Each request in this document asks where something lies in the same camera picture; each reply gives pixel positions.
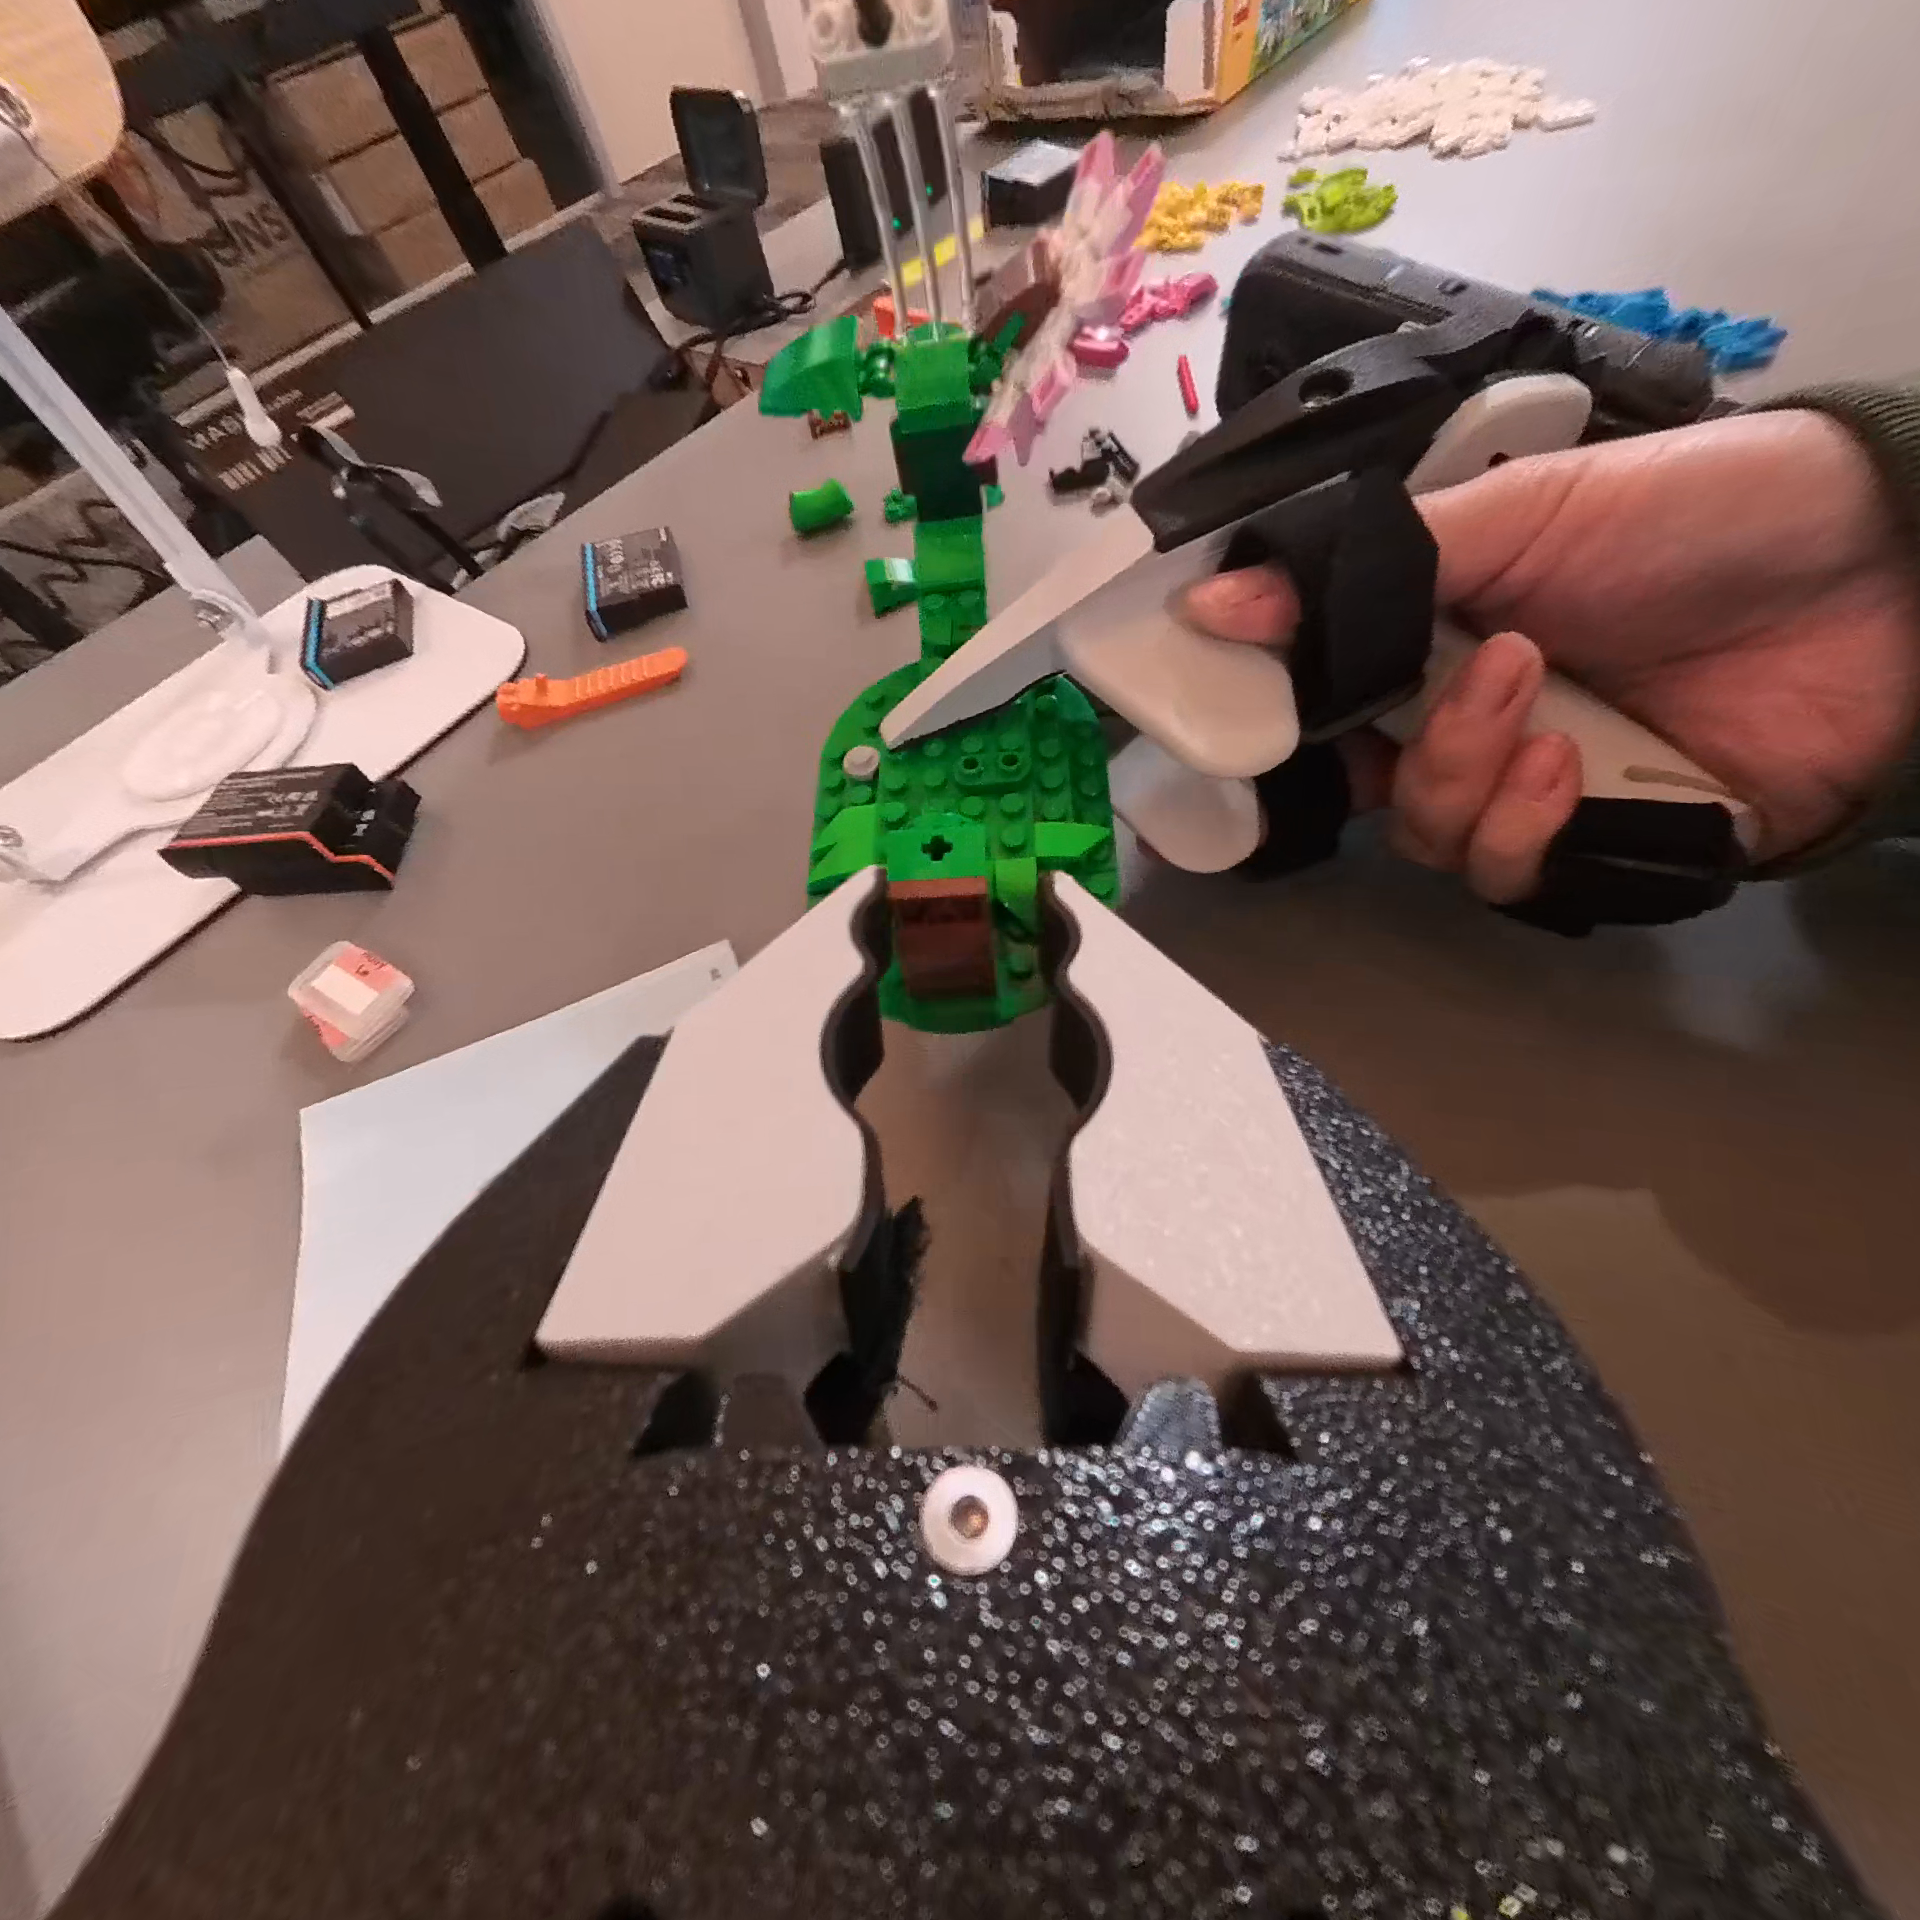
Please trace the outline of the stack of cardboard boxes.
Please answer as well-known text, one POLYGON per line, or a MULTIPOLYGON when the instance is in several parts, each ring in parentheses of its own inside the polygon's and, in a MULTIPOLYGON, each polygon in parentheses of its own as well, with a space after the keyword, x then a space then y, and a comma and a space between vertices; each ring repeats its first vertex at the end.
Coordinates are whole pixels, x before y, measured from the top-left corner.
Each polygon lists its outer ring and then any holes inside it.
MULTIPOLYGON (((481 43, 450 2, 418 2, 382 28, 421 90, 493 237, 514 248, 559 202, 524 149, 522 110, 507 104, 481 43)), ((375 62, 347 42, 282 65, 264 82, 264 112, 311 220, 343 261, 355 294, 382 308, 469 263, 440 189, 375 62)))

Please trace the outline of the black battery red edge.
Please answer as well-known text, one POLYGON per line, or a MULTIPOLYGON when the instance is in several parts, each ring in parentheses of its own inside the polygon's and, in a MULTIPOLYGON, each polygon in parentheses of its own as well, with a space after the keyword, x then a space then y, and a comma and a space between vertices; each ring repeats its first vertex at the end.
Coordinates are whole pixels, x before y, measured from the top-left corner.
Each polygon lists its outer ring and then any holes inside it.
POLYGON ((218 878, 248 898, 385 895, 396 887, 421 793, 360 766, 237 772, 160 847, 188 878, 218 878))

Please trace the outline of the pile of blue lego pieces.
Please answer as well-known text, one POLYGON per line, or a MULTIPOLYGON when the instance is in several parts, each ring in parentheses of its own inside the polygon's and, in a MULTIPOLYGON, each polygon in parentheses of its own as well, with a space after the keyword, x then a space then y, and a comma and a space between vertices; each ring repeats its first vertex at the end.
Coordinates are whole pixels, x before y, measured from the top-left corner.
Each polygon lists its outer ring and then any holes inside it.
POLYGON ((1776 318, 1747 318, 1725 308, 1671 302, 1669 290, 1551 290, 1536 289, 1536 300, 1554 302, 1591 322, 1618 323, 1666 342, 1699 348, 1714 372, 1767 370, 1789 342, 1789 329, 1776 318))

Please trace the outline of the orange brick separator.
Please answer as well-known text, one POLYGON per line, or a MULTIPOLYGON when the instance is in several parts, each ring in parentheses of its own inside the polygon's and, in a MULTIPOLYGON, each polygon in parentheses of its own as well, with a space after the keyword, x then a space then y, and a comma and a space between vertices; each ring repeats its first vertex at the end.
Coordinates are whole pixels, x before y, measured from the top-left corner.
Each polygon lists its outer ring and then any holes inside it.
POLYGON ((530 676, 493 691, 496 715, 519 733, 543 733, 610 708, 625 708, 684 680, 687 651, 665 647, 572 677, 530 676))

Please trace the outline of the black battery blue edge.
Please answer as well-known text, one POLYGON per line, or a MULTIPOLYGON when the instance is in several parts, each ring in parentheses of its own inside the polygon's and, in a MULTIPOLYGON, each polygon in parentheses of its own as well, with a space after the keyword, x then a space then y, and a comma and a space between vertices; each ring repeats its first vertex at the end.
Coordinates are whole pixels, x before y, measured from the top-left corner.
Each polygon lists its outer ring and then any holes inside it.
POLYGON ((414 656, 414 592, 403 580, 382 580, 307 597, 299 666, 318 691, 337 691, 414 656))
POLYGON ((614 641, 687 608, 684 553, 672 527, 646 527, 583 547, 588 629, 614 641))

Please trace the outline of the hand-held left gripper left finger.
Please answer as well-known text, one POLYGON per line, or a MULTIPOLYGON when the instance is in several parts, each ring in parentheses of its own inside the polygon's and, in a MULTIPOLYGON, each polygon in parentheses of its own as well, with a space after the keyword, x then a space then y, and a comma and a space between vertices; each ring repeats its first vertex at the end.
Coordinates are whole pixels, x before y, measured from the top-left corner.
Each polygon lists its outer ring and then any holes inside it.
POLYGON ((882 870, 862 870, 659 1053, 535 1332, 552 1360, 821 1374, 883 1209, 860 1094, 883 1060, 882 870))

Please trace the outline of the cardboard lego box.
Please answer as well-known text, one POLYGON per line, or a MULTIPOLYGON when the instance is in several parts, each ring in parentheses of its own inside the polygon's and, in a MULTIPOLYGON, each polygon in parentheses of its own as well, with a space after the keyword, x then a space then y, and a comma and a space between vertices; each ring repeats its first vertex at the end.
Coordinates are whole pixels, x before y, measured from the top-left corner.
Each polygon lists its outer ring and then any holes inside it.
POLYGON ((1356 2, 991 2, 975 108, 993 123, 1209 117, 1356 2))

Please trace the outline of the pile of yellow lego pieces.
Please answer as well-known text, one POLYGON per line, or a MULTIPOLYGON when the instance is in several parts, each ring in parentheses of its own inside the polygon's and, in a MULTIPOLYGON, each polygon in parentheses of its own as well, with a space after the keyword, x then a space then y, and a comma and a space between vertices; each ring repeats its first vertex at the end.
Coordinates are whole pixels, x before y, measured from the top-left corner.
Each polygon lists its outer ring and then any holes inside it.
POLYGON ((1261 202, 1261 182, 1164 182, 1138 231, 1135 250, 1150 256, 1201 252, 1213 237, 1257 223, 1261 202))

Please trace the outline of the wooden round table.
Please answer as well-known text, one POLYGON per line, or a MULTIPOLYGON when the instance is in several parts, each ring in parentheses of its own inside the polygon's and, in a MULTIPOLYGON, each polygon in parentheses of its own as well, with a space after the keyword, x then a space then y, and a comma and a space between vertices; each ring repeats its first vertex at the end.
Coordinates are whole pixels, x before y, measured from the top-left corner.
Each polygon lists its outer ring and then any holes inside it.
POLYGON ((127 131, 79 2, 4 2, 4 226, 97 179, 127 131))

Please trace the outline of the black charger box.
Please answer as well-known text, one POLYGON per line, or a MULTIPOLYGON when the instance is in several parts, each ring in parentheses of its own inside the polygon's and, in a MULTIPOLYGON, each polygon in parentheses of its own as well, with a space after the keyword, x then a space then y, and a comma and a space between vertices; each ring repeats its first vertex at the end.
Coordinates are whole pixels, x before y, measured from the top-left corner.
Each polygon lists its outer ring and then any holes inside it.
MULTIPOLYGON (((920 153, 924 202, 942 206, 949 201, 949 171, 939 130, 939 101, 928 87, 920 87, 909 98, 909 121, 920 153)), ((895 121, 879 117, 871 127, 871 135, 887 189, 887 212, 891 220, 891 231, 909 237, 913 227, 913 212, 895 121)), ((829 202, 834 212, 840 256, 846 268, 860 274, 882 263, 883 257, 882 226, 866 182, 866 167, 862 161, 862 149, 851 131, 838 131, 824 141, 821 158, 829 182, 829 202)))

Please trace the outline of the small black box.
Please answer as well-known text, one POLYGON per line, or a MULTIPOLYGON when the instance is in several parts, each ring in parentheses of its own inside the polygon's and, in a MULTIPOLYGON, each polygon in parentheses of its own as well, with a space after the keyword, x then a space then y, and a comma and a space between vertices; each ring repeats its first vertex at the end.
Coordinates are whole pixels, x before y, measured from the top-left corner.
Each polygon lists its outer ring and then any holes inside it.
POLYGON ((1069 201, 1080 156, 1080 149, 1034 137, 991 158, 980 172, 982 223, 987 227, 1053 223, 1069 201))

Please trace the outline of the person's right forearm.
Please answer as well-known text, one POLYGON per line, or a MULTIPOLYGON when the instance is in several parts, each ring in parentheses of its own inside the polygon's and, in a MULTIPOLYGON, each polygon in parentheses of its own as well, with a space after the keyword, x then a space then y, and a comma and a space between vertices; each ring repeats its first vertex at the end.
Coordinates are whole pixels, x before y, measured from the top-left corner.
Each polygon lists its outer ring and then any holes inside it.
POLYGON ((1820 414, 1836 422, 1868 455, 1887 492, 1917 499, 1917 385, 1916 382, 1815 382, 1751 401, 1744 414, 1820 414))

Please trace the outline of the small clear card case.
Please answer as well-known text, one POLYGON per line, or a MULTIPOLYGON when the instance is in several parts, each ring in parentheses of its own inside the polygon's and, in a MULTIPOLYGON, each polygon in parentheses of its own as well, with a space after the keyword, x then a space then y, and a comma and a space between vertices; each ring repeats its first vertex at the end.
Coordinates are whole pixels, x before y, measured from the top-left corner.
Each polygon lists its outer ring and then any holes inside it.
POLYGON ((334 940, 307 962, 286 995, 343 1064, 367 1060, 411 1016, 418 981, 371 948, 334 940))

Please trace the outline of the green lego flower build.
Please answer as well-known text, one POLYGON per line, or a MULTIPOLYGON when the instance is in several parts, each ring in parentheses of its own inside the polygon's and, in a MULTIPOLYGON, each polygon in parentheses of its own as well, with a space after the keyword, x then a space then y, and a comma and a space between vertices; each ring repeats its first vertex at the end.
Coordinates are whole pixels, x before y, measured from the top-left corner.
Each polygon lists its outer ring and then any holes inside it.
POLYGON ((860 422, 891 404, 898 485, 917 493, 910 559, 923 596, 920 656, 855 697, 829 733, 814 782, 806 895, 827 899, 862 870, 887 880, 890 958, 882 1016, 923 1033, 980 1033, 1046 1003, 1043 878, 1069 874, 1117 899, 1108 744, 1097 708, 1067 677, 899 748, 879 725, 987 622, 984 512, 998 462, 1023 464, 1075 382, 1074 342, 1122 315, 1145 261, 1138 231, 1164 182, 1150 149, 1131 171, 1108 131, 1079 158, 1064 215, 1043 227, 1037 274, 1010 308, 975 286, 971 217, 942 78, 956 56, 946 2, 806 2, 810 57, 824 95, 862 149, 879 220, 887 189, 871 127, 913 131, 909 94, 939 101, 956 201, 949 315, 924 209, 913 248, 924 322, 898 318, 864 342, 855 318, 806 329, 768 360, 758 405, 779 420, 860 422))

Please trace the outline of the pile of white lego pieces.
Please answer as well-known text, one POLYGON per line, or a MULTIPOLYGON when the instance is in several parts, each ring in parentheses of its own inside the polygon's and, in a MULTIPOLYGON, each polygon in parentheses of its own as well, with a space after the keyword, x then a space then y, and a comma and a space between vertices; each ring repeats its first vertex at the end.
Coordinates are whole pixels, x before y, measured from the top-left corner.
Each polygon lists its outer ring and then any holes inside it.
POLYGON ((1407 60, 1357 86, 1318 86, 1298 101, 1287 158, 1425 149, 1477 158, 1522 131, 1575 131, 1597 101, 1555 94, 1541 65, 1504 60, 1407 60))

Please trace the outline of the black battery charger case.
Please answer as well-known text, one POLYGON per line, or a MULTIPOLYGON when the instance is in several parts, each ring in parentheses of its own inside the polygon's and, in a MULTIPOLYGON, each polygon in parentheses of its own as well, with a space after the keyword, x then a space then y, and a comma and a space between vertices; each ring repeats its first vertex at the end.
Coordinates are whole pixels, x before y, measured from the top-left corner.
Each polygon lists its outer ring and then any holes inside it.
POLYGON ((687 183, 632 217, 662 308, 722 338, 773 302, 758 212, 768 201, 765 149, 750 95, 676 86, 670 115, 687 183))

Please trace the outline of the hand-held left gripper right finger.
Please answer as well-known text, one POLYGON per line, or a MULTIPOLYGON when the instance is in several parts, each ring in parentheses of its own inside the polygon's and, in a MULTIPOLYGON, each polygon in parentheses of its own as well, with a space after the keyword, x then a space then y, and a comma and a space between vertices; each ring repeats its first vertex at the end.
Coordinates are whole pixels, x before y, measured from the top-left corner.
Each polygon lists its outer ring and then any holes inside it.
POLYGON ((1260 1029, 1079 880, 1047 887, 1047 929, 1074 1346, 1100 1374, 1396 1372, 1260 1029))

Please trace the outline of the pile of pink lego pieces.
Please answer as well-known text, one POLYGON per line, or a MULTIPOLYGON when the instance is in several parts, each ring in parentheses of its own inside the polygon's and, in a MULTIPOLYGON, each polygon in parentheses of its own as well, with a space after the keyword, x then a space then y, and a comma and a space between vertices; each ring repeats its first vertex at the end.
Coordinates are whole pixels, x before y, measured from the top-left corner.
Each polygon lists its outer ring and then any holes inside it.
POLYGON ((1090 370, 1117 370, 1131 357, 1138 331, 1156 323, 1186 322, 1213 302, 1219 279, 1213 274, 1178 274, 1141 282, 1122 308, 1122 315, 1095 323, 1075 353, 1090 370))

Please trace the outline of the lego instruction sheet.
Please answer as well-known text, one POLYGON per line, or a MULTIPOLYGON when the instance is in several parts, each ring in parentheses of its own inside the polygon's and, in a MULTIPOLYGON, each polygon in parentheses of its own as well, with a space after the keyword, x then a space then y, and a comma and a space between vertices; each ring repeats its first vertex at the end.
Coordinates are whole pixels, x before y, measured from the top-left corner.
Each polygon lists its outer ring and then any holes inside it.
POLYGON ((735 968, 732 943, 720 940, 303 1112, 281 1454, 371 1319, 469 1201, 629 1046, 670 1033, 735 968))

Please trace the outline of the clear plastic stand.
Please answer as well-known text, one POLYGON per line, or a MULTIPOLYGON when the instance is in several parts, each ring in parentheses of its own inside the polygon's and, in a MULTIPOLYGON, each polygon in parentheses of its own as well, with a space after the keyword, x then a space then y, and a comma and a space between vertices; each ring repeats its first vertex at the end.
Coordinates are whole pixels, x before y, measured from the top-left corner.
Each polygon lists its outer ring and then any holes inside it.
POLYGON ((148 714, 123 708, 77 739, 77 772, 48 761, 4 793, 4 870, 60 887, 120 843, 182 825, 222 780, 288 766, 317 725, 318 695, 229 571, 9 318, 4 377, 131 521, 214 637, 190 673, 155 689, 148 714))

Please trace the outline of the person's right hand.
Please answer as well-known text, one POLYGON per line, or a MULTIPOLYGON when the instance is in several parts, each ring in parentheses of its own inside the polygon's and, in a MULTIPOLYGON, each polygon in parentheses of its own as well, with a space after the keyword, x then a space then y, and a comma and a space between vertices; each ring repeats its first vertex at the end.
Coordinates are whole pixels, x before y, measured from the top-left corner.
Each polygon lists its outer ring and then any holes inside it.
POLYGON ((1538 898, 1581 755, 1554 669, 1751 806, 1752 874, 1917 829, 1917 503, 1820 414, 1730 414, 1418 497, 1481 641, 1396 747, 1341 740, 1356 814, 1495 907, 1538 898))

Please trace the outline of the pile of lime lego pieces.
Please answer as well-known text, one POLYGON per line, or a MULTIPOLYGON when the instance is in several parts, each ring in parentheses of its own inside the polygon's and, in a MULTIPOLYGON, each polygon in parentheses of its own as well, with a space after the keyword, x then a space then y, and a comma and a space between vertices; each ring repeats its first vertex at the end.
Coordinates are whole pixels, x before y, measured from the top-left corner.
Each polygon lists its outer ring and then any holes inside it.
POLYGON ((1370 167, 1294 167, 1285 186, 1285 215, 1309 233, 1345 237, 1382 227, 1400 206, 1393 182, 1371 179, 1370 167))

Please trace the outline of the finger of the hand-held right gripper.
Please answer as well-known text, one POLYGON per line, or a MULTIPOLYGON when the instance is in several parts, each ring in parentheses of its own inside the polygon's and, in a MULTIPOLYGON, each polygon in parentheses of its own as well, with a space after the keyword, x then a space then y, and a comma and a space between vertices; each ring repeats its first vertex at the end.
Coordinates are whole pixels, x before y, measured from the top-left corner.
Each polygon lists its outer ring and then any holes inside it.
POLYGON ((1063 676, 1209 780, 1282 766, 1301 747, 1287 660, 1186 619, 1189 590, 1213 580, 1226 542, 1215 532, 1159 549, 1145 518, 1112 516, 905 695, 882 740, 946 733, 1063 676))
POLYGON ((1117 817, 1141 847, 1191 874, 1231 873, 1261 851, 1257 782, 1193 772, 1153 739, 1117 755, 1117 817))

